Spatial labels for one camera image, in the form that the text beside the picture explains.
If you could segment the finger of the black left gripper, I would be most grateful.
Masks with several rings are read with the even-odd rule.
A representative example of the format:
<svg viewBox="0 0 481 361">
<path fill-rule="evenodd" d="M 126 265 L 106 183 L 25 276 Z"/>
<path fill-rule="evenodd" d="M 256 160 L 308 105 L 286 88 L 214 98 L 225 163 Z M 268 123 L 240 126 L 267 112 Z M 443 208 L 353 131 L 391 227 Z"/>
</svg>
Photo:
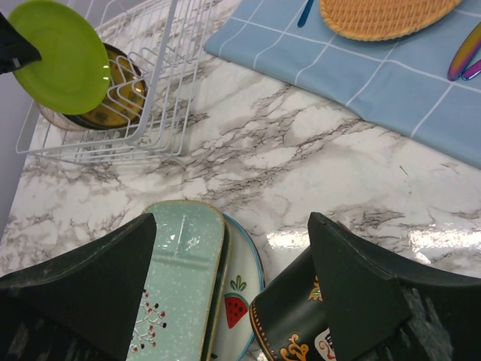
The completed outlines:
<svg viewBox="0 0 481 361">
<path fill-rule="evenodd" d="M 28 42 L 3 14 L 0 26 L 1 74 L 19 70 L 42 60 L 38 49 Z"/>
</svg>

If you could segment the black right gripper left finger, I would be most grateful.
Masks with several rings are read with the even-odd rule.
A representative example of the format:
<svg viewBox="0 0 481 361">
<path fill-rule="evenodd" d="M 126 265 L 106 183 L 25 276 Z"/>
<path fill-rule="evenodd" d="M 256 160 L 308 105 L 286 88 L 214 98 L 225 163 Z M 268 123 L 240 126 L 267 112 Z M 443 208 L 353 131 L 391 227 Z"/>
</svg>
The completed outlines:
<svg viewBox="0 0 481 361">
<path fill-rule="evenodd" d="M 142 214 L 1 278 L 3 360 L 124 360 L 156 238 Z"/>
</svg>

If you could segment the yellow patterned round plate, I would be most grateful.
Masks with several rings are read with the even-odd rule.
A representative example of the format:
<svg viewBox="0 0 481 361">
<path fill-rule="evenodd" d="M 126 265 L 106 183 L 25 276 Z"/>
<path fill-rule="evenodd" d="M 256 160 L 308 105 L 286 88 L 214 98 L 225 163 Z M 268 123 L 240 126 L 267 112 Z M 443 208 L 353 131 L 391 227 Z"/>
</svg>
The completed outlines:
<svg viewBox="0 0 481 361">
<path fill-rule="evenodd" d="M 119 129 L 136 124 L 144 110 L 147 85 L 144 76 L 124 52 L 104 45 L 110 66 L 110 86 L 102 103 L 95 109 L 68 119 L 94 130 Z"/>
</svg>

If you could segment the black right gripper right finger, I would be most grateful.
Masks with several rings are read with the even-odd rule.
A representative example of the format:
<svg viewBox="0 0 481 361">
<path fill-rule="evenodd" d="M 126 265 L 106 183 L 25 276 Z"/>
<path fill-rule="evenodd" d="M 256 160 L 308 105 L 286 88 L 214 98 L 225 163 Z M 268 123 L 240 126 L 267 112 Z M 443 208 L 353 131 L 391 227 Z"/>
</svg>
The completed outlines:
<svg viewBox="0 0 481 361">
<path fill-rule="evenodd" d="M 321 213 L 310 249 L 339 360 L 478 360 L 480 280 L 393 253 Z"/>
</svg>

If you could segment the white wire dish rack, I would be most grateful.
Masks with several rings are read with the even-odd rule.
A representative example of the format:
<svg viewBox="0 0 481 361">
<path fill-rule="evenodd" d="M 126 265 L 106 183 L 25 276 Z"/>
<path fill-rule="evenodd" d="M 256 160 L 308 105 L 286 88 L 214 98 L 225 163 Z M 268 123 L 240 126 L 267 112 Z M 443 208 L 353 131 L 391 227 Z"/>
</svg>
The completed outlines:
<svg viewBox="0 0 481 361">
<path fill-rule="evenodd" d="M 106 101 L 82 116 L 31 103 L 16 150 L 73 163 L 136 162 L 182 153 L 210 1 L 71 1 L 106 44 Z"/>
</svg>

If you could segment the lime green round plate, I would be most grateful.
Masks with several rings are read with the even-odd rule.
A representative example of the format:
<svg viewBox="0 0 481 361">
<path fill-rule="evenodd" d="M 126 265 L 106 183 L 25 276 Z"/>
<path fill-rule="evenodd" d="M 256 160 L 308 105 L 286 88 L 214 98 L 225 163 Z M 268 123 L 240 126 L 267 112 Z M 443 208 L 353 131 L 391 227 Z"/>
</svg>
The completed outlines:
<svg viewBox="0 0 481 361">
<path fill-rule="evenodd" d="M 10 12 L 8 21 L 41 55 L 14 71 L 35 101 L 67 115 L 101 104 L 110 86 L 107 51 L 79 13 L 55 1 L 27 1 Z"/>
</svg>

